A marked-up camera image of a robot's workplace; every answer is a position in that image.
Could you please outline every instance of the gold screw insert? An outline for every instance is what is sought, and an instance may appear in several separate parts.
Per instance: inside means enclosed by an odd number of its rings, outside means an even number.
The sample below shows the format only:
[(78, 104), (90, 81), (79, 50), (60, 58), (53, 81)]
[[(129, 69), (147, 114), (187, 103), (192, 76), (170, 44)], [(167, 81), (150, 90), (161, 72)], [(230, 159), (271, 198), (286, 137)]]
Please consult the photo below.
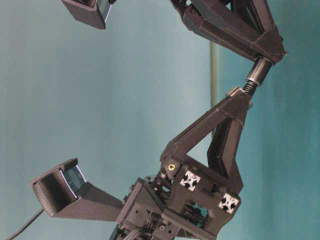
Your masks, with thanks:
[(174, 171), (176, 169), (176, 165), (171, 163), (171, 164), (169, 164), (168, 169), (169, 169), (169, 171)]

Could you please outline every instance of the blue-green backdrop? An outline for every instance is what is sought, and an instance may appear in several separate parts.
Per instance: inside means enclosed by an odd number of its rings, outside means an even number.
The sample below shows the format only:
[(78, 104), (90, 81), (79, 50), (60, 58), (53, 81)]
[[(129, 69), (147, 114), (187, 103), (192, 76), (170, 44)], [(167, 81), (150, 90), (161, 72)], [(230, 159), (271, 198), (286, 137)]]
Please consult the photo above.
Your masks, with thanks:
[[(320, 3), (268, 2), (289, 55), (254, 96), (237, 155), (242, 206), (219, 239), (317, 240)], [(209, 42), (168, 0), (119, 0), (107, 31), (74, 21), (59, 0), (11, 0), (1, 3), (0, 32), (1, 239), (40, 207), (33, 177), (78, 157), (90, 182), (122, 198), (210, 108)], [(215, 54), (221, 100), (252, 62)], [(204, 163), (208, 141), (192, 153)], [(105, 239), (114, 226), (44, 214), (19, 239)]]

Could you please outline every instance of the hole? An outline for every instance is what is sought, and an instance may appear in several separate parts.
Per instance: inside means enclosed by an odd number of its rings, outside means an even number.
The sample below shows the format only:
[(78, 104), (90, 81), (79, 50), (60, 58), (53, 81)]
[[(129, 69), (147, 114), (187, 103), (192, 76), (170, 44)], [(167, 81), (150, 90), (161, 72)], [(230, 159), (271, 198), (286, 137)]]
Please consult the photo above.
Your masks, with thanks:
[(208, 210), (205, 207), (191, 201), (185, 205), (183, 218), (197, 227), (202, 228), (206, 223), (207, 215)]
[(200, 142), (198, 142), (198, 144), (195, 145), (187, 153), (187, 155), (207, 166), (208, 165), (207, 151), (210, 146), (211, 140), (212, 140), (212, 134), (209, 133)]
[(170, 192), (170, 189), (167, 188), (166, 186), (162, 186), (162, 190), (166, 193), (169, 193)]

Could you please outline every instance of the metal shaft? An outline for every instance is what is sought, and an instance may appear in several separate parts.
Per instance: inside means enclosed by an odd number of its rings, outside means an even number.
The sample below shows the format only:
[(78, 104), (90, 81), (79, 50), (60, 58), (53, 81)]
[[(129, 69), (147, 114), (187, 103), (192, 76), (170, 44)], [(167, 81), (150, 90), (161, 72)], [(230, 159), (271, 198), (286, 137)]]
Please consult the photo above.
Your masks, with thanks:
[(262, 83), (264, 82), (270, 68), (274, 65), (274, 63), (272, 61), (270, 61), (267, 58), (264, 57), (259, 57), (249, 75), (246, 77), (246, 79), (248, 81), (252, 81), (254, 83), (256, 83), (259, 87), (262, 85)]
[(248, 82), (243, 87), (243, 90), (253, 96), (255, 94), (256, 88), (262, 85), (270, 68), (273, 65), (274, 63), (265, 57), (257, 58), (249, 75), (246, 77), (246, 80)]

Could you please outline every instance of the black cable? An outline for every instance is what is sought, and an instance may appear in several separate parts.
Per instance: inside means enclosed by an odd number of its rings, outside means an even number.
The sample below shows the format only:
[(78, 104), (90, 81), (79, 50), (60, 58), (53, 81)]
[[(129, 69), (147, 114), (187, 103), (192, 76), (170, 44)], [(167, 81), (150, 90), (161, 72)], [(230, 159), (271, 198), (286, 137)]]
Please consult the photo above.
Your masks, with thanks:
[(12, 240), (15, 237), (17, 237), (19, 234), (21, 234), (27, 227), (30, 226), (34, 222), (34, 220), (37, 219), (42, 213), (44, 212), (44, 209), (41, 208), (29, 221), (27, 221), (18, 231), (16, 231), (14, 234), (12, 234), (10, 237), (8, 237), (6, 240)]

